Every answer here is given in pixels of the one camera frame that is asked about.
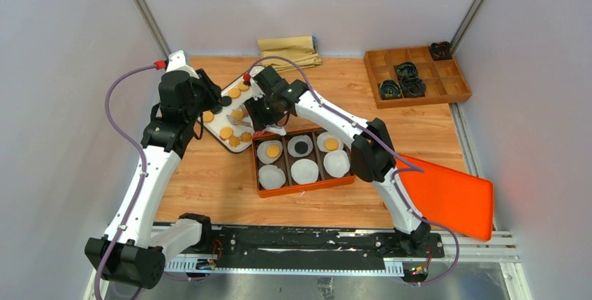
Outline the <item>white strawberry tray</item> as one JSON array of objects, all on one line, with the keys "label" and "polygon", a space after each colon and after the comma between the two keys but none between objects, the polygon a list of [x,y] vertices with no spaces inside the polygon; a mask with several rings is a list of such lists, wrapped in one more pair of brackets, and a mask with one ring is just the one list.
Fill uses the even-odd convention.
[{"label": "white strawberry tray", "polygon": [[[227,151],[233,154],[245,152],[252,145],[254,137],[268,137],[276,135],[276,131],[262,130],[257,133],[253,129],[253,122],[246,110],[244,103],[253,97],[253,90],[248,88],[245,91],[239,91],[236,98],[232,98],[230,93],[233,89],[239,89],[244,83],[244,76],[240,75],[236,80],[222,89],[223,97],[230,97],[229,105],[224,105],[220,112],[213,114],[211,121],[204,123],[204,129],[214,137]],[[239,139],[239,144],[232,144],[230,138],[223,139],[221,131],[224,128],[231,128],[233,135]]]}]

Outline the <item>orange compartment cookie box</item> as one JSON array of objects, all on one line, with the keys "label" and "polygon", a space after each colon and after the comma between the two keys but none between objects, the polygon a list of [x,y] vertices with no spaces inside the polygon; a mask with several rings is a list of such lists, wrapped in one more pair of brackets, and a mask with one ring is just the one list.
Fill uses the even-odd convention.
[{"label": "orange compartment cookie box", "polygon": [[348,147],[323,128],[255,137],[253,163],[256,191],[261,198],[355,182]]}]

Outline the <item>orange box lid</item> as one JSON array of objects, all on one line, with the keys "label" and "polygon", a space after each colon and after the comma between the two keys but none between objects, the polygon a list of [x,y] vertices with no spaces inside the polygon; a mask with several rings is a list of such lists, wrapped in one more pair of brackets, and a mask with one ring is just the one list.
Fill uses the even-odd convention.
[{"label": "orange box lid", "polygon": [[426,219],[474,239],[491,239],[492,182],[419,158],[402,157],[423,170],[404,172],[400,178],[413,204]]}]

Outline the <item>metal tongs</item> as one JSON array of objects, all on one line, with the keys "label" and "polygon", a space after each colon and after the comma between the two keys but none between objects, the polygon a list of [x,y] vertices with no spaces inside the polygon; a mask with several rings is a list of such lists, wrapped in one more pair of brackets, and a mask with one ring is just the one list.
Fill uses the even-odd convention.
[{"label": "metal tongs", "polygon": [[250,121],[245,121],[245,120],[241,120],[241,121],[236,121],[234,120],[230,114],[226,115],[226,118],[228,120],[228,122],[234,126],[244,126],[244,127],[248,127],[248,128],[252,128],[252,123]]}]

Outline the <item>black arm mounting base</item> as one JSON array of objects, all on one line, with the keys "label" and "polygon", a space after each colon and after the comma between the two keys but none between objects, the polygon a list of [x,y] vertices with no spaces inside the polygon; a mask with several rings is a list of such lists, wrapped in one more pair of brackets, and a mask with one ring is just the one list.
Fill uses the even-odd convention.
[{"label": "black arm mounting base", "polygon": [[392,230],[230,226],[212,230],[208,246],[188,248],[166,271],[186,273],[382,273],[398,275],[395,262],[420,264],[445,255],[431,233],[418,249],[405,249]]}]

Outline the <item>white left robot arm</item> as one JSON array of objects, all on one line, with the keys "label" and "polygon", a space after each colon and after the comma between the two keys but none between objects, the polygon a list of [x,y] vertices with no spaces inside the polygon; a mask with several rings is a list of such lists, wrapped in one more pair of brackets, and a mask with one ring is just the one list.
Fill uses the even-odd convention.
[{"label": "white left robot arm", "polygon": [[194,125],[207,110],[221,103],[221,88],[203,69],[169,70],[158,86],[159,102],[152,107],[150,122],[140,142],[126,134],[114,121],[110,98],[115,87],[130,77],[128,72],[108,89],[105,113],[112,127],[139,154],[118,212],[100,238],[90,238],[84,253],[96,270],[94,292],[101,295],[101,281],[149,290],[161,279],[166,264],[182,251],[214,250],[216,242],[210,217],[184,213],[168,229],[152,235],[156,211],[189,142]]}]

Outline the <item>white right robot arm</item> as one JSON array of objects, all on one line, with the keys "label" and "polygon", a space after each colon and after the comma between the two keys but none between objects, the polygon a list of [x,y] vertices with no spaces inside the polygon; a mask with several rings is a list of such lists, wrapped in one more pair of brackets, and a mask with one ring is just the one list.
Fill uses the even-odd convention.
[{"label": "white right robot arm", "polygon": [[402,157],[381,119],[359,118],[323,98],[306,80],[288,82],[271,66],[245,73],[242,81],[253,92],[245,106],[256,130],[270,129],[290,114],[333,134],[349,149],[351,170],[374,186],[387,207],[398,241],[395,246],[411,257],[426,248],[431,226],[402,183],[397,165]]}]

